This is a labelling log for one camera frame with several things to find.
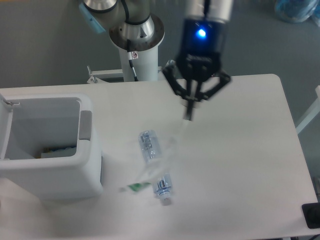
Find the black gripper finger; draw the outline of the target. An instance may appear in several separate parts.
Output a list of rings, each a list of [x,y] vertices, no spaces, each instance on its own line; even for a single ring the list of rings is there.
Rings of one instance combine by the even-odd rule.
[[[202,92],[201,87],[204,81],[198,81],[194,100],[196,102],[201,102],[202,100],[208,101],[211,97],[213,97],[217,92],[219,92],[222,88],[224,88],[227,84],[231,82],[231,76],[228,75],[224,70],[220,70],[218,73],[214,73],[212,77],[218,78],[218,83],[214,85],[211,89]]]
[[[192,120],[193,111],[196,104],[196,89],[193,87],[192,80],[185,80],[185,87],[183,87],[177,79],[177,66],[174,60],[169,60],[164,68],[162,73],[173,93],[176,96],[179,96],[182,99],[182,105],[186,107],[183,119]]]

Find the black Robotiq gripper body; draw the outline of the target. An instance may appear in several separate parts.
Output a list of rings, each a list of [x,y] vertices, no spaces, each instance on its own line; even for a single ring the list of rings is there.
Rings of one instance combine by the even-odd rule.
[[[214,19],[186,18],[176,66],[185,80],[205,82],[222,69],[228,24]]]

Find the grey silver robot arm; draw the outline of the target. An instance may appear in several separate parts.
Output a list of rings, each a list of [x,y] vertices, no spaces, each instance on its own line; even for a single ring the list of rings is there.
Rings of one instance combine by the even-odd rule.
[[[108,30],[112,41],[127,53],[155,47],[164,26],[150,11],[148,0],[82,0],[84,16],[97,30]],[[230,83],[221,56],[231,18],[231,0],[188,0],[180,49],[162,73],[175,95],[185,102],[191,120],[195,104],[207,101]]]

